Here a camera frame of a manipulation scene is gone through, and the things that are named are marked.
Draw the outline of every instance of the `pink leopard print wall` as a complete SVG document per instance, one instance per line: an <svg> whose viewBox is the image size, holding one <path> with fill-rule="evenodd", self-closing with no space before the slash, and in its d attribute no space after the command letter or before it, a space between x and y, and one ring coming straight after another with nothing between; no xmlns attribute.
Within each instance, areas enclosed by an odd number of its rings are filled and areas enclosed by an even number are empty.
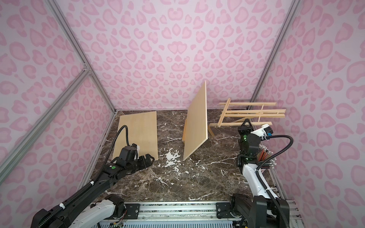
<svg viewBox="0 0 365 228"><path fill-rule="evenodd" d="M30 227L37 211L75 193L110 118L87 78L0 186L0 226Z"/></svg>
<svg viewBox="0 0 365 228"><path fill-rule="evenodd" d="M364 97L365 1L304 1L259 100L287 109L276 170L307 228L365 227Z"/></svg>
<svg viewBox="0 0 365 228"><path fill-rule="evenodd" d="M0 164L80 73L42 0L0 2Z"/></svg>
<svg viewBox="0 0 365 228"><path fill-rule="evenodd" d="M116 108L249 100L291 0L59 0Z"/></svg>

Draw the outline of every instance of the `wooden board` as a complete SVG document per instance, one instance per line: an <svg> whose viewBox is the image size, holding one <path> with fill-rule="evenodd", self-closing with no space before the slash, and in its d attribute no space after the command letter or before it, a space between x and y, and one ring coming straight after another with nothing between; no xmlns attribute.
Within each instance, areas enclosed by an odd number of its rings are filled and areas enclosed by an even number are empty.
<svg viewBox="0 0 365 228"><path fill-rule="evenodd" d="M158 160L156 112L120 116L118 130L123 125L128 127L129 143L140 147L138 156L150 154ZM122 130L115 142L113 158L118 157L126 145L126 131Z"/></svg>
<svg viewBox="0 0 365 228"><path fill-rule="evenodd" d="M188 108L184 160L208 139L207 123L207 83L204 82Z"/></svg>
<svg viewBox="0 0 365 228"><path fill-rule="evenodd" d="M185 142L185 128L186 128L186 121L187 121L187 119L185 119L185 123L184 123L184 131L182 132L182 134L183 134L183 135L182 135L182 139L181 139L181 140L182 140L183 142Z"/></svg>

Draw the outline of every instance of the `folded wooden easel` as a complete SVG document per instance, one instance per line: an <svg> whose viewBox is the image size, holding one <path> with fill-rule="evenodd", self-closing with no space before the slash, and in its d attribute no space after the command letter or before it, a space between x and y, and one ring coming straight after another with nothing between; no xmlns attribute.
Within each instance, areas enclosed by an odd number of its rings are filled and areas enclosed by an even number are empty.
<svg viewBox="0 0 365 228"><path fill-rule="evenodd" d="M224 105L222 114L220 115L218 123L210 123L208 126L209 133L214 136L210 127L221 126L240 126L245 119L257 118L257 122L251 122L252 125L272 125L272 122L260 122L261 117L269 118L285 118L286 109L264 109L264 106L275 106L276 102L231 102L228 98L226 103L219 103ZM261 109L257 110L228 110L229 106L261 106ZM224 117L240 117L241 119L235 120L230 123L223 123Z"/></svg>

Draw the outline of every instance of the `plywood panel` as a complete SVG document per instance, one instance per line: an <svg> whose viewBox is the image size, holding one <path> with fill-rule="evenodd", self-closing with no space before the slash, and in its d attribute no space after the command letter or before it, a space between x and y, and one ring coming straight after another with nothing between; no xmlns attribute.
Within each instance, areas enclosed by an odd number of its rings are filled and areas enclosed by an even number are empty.
<svg viewBox="0 0 365 228"><path fill-rule="evenodd" d="M207 84L204 82L188 108L184 160L208 139Z"/></svg>
<svg viewBox="0 0 365 228"><path fill-rule="evenodd" d="M140 146L139 156L150 154L155 160L158 160L156 112L120 116L118 129L123 125L128 127L129 143ZM126 145L126 131L123 130L115 142L113 158L118 157Z"/></svg>

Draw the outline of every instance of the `marble floor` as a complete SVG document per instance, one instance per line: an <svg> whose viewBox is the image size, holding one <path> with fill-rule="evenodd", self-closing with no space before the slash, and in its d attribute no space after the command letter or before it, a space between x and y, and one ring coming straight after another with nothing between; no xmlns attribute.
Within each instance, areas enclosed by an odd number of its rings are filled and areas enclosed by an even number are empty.
<svg viewBox="0 0 365 228"><path fill-rule="evenodd" d="M118 112L92 177L101 167L116 135L119 116L140 112L148 111ZM208 110L208 122L218 122L221 112ZM111 193L125 201L229 200L234 193L252 196L246 179L235 165L239 153L237 127L212 128L215 137L208 135L208 140L183 161L181 137L186 116L187 110L157 111L158 161L146 170L126 176L97 200ZM268 171L264 176L273 186Z"/></svg>

